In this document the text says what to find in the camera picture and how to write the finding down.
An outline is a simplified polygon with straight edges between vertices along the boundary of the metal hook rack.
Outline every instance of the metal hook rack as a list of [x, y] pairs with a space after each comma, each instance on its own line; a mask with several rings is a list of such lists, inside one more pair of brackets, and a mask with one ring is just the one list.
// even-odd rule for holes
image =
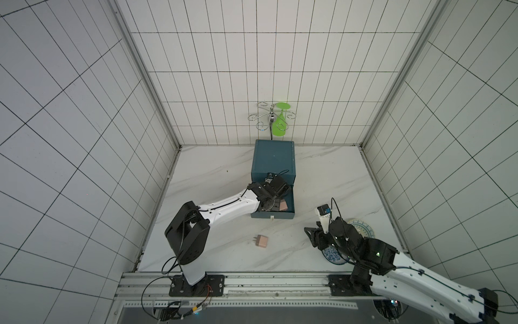
[[[255, 125], [255, 127], [260, 130], [260, 131], [265, 131], [267, 130], [269, 127], [271, 127], [271, 125], [274, 123], [275, 121], [275, 117], [277, 116], [278, 118], [282, 118], [284, 119], [285, 117], [288, 118], [288, 119], [295, 119], [296, 117], [296, 114], [294, 112], [290, 112], [290, 111], [286, 111], [286, 110], [274, 110], [275, 109], [275, 104], [271, 104], [271, 105], [268, 105], [267, 103], [265, 102], [259, 102], [257, 103], [257, 107], [258, 108], [261, 108], [263, 110], [266, 110], [267, 112], [265, 112], [264, 114], [260, 115], [259, 114], [251, 114], [248, 116], [248, 120], [249, 121], [255, 121], [263, 116], [266, 116], [266, 115], [269, 115], [268, 116], [268, 126], [266, 126], [262, 121], [258, 121], [257, 124]], [[281, 131], [285, 131], [288, 129], [288, 124], [286, 124], [286, 129], [282, 129], [279, 127], [279, 124], [277, 124], [277, 128]]]

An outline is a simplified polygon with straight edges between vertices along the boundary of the marble floor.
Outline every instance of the marble floor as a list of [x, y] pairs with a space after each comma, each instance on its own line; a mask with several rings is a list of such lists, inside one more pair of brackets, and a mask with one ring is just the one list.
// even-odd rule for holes
[[[160, 271], [174, 255], [164, 231], [183, 203], [211, 203], [247, 186], [253, 151], [250, 146], [182, 148], [139, 271]], [[314, 208], [330, 205], [331, 197], [345, 220], [367, 222], [376, 238], [401, 249], [357, 147], [295, 146], [295, 164], [295, 218], [257, 219], [248, 214], [211, 228], [205, 250], [195, 260], [197, 266], [207, 272], [352, 270], [349, 264], [328, 262], [303, 230], [315, 227]], [[266, 248], [255, 245], [257, 234], [268, 236]]]

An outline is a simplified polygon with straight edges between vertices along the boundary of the white tile wall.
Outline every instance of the white tile wall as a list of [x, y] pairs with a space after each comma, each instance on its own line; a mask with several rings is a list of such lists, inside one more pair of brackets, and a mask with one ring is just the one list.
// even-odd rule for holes
[[[509, 249], [518, 237], [518, 101], [508, 90], [517, 77], [517, 7], [452, 1], [365, 148], [413, 256], [459, 283], [510, 293], [518, 261]], [[478, 273], [487, 275], [474, 286]]]
[[0, 14], [0, 313], [104, 323], [174, 140], [105, 0], [7, 1]]
[[278, 139], [362, 142], [435, 4], [118, 2], [181, 143], [218, 145], [268, 137], [247, 120], [257, 101], [297, 113]]

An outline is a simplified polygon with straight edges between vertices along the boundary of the blue and white plate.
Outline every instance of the blue and white plate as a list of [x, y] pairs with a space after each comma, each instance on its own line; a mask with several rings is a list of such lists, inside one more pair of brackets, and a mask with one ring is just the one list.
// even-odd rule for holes
[[347, 260], [344, 260], [334, 246], [326, 247], [322, 250], [322, 254], [329, 262], [336, 265], [345, 264], [349, 260], [349, 257], [347, 257]]
[[366, 222], [359, 220], [359, 219], [351, 219], [347, 223], [354, 226], [354, 228], [356, 228], [358, 233], [360, 233], [363, 237], [376, 238], [376, 234], [374, 233], [374, 230]]
[[[376, 238], [374, 230], [366, 222], [359, 219], [351, 219], [347, 223], [354, 226], [363, 237]], [[347, 259], [342, 258], [334, 246], [326, 247], [322, 250], [322, 254], [329, 262], [336, 265], [345, 264], [349, 260], [349, 257]]]

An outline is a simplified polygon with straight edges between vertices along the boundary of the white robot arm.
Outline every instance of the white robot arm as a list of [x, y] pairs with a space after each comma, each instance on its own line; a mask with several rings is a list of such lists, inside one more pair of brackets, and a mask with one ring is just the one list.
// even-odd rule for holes
[[498, 295], [494, 291], [459, 285], [381, 240], [362, 237], [341, 217], [332, 220], [328, 205], [316, 210], [322, 223], [317, 222], [318, 228], [304, 228], [313, 247], [323, 250], [333, 246], [353, 261], [349, 287], [343, 288], [399, 300], [445, 323], [498, 324]]
[[185, 203], [165, 231], [183, 275], [193, 286], [205, 277], [205, 270], [191, 264], [204, 248], [211, 227], [257, 210], [278, 210], [282, 197], [291, 189], [275, 175], [264, 182], [254, 182], [240, 193], [218, 202], [196, 206]]
[[[206, 276], [205, 270], [191, 262], [203, 252], [210, 227], [257, 210], [272, 210], [288, 190], [290, 186], [277, 175], [218, 202], [200, 206], [192, 201], [185, 203], [165, 235], [187, 283], [194, 286]], [[332, 220], [327, 205], [316, 210], [321, 220], [318, 228], [304, 228], [313, 247], [323, 250], [334, 246], [354, 263], [350, 282], [341, 289], [396, 299], [445, 323], [498, 324], [498, 296], [494, 291], [459, 285], [383, 241], [362, 237], [341, 217]]]

